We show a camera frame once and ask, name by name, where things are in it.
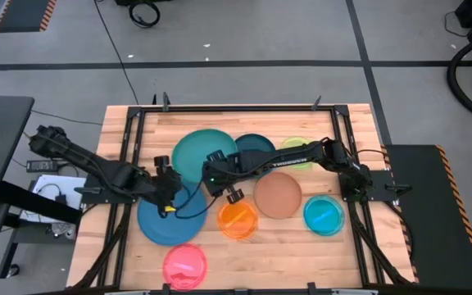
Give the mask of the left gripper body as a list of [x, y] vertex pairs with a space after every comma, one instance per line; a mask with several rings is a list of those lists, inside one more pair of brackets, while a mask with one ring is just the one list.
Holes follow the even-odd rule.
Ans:
[[172, 206], [175, 194], [182, 189], [181, 176], [172, 166], [158, 166], [152, 177], [156, 187], [155, 196], [160, 206]]

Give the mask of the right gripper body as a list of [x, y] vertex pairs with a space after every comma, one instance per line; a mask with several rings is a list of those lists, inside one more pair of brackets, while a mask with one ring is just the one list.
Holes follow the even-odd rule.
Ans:
[[228, 156], [211, 153], [202, 164], [202, 181], [212, 197], [222, 197], [224, 191], [228, 192], [227, 196], [232, 193], [241, 173], [237, 153]]

